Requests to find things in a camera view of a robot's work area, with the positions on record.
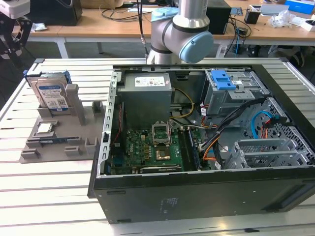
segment power supply label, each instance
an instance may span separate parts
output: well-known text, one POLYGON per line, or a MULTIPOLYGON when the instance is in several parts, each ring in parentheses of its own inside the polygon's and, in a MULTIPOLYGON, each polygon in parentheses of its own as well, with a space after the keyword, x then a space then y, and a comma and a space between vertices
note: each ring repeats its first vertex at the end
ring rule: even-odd
POLYGON ((63 96, 61 96, 61 87, 55 86, 39 86, 41 97, 47 104, 49 109, 54 111, 66 111, 68 104, 63 96))
POLYGON ((136 77, 134 79, 134 86, 135 87, 165 86, 165 81, 163 76, 136 77))

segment plastic bag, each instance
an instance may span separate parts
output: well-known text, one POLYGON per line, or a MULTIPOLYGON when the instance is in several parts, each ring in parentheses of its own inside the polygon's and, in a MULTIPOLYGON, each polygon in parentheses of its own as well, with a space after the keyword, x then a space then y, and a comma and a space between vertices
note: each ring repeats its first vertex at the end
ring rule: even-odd
POLYGON ((283 26, 289 26, 291 27, 290 21, 296 17, 296 15, 291 14, 288 10, 283 10, 279 13, 278 16, 272 16, 268 20, 268 23, 273 27, 283 27, 283 26))
POLYGON ((42 31, 42 30, 47 30, 48 28, 44 23, 33 23, 31 26, 31 32, 36 32, 36 31, 42 31))

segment small chip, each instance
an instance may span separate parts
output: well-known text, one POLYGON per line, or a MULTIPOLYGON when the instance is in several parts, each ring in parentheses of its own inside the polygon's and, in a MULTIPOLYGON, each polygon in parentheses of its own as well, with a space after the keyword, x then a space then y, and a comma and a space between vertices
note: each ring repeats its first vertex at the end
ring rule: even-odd
POLYGON ((36 134, 50 133, 53 128, 52 123, 41 123, 36 134))

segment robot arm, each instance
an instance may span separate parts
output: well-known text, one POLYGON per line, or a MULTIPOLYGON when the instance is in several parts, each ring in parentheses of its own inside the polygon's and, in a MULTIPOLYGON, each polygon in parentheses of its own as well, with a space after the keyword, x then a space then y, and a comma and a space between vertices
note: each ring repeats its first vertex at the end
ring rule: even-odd
POLYGON ((180 0, 179 8, 155 10, 147 64, 197 63, 204 59, 213 45, 207 7, 208 0, 180 0))
POLYGON ((30 12, 30 0, 0 0, 0 55, 3 59, 11 59, 22 66, 19 55, 27 42, 32 22, 24 17, 30 12), (20 25, 16 37, 12 37, 15 23, 20 25))

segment black box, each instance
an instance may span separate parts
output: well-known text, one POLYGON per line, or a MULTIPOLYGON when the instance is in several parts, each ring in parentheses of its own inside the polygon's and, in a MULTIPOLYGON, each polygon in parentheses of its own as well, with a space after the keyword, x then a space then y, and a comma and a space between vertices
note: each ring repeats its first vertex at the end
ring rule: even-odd
MULTIPOLYGON (((71 0, 61 0, 69 5, 71 0)), ((80 0, 73 0, 73 7, 66 8, 56 0, 31 0, 31 11, 26 16, 33 23, 75 26, 82 15, 80 0)))
POLYGON ((209 32, 225 34, 231 7, 224 0, 209 0, 207 16, 210 19, 209 32))
POLYGON ((244 21, 246 24, 256 24, 259 15, 260 15, 259 11, 247 11, 244 21))

